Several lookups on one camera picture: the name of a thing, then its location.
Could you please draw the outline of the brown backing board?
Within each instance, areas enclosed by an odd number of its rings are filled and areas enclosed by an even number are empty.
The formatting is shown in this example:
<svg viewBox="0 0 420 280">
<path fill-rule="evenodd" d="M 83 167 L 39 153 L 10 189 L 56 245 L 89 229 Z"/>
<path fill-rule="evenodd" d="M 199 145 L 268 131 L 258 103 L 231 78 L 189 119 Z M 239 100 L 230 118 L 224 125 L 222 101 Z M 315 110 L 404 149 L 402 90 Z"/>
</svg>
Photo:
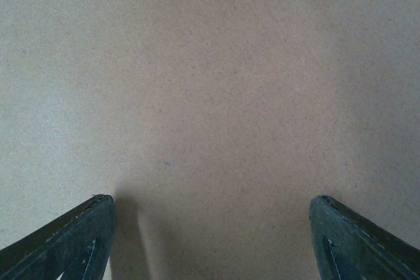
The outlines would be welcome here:
<svg viewBox="0 0 420 280">
<path fill-rule="evenodd" d="M 317 195 L 418 247 L 419 0 L 1 0 L 1 246 L 99 193 L 107 279 L 317 279 Z"/>
</svg>

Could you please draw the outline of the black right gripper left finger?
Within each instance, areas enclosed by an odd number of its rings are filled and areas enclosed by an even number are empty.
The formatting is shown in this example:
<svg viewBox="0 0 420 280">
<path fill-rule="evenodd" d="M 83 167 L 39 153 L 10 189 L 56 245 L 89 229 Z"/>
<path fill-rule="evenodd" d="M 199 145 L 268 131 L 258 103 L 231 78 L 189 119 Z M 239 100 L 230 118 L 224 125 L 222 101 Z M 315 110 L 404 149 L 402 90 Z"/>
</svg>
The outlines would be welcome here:
<svg viewBox="0 0 420 280">
<path fill-rule="evenodd" d="M 111 195 L 94 195 L 1 249 L 2 279 L 102 279 L 115 233 Z"/>
</svg>

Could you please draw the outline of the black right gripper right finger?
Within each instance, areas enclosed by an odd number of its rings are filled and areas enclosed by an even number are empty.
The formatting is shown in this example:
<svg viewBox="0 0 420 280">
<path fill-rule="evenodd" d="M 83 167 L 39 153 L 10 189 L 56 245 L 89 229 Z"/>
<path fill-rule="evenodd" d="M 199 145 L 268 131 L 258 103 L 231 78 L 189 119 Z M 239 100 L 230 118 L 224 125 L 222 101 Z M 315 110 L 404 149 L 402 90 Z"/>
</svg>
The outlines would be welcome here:
<svg viewBox="0 0 420 280">
<path fill-rule="evenodd" d="M 309 221 L 322 279 L 419 278 L 419 249 L 338 200 L 313 198 Z"/>
</svg>

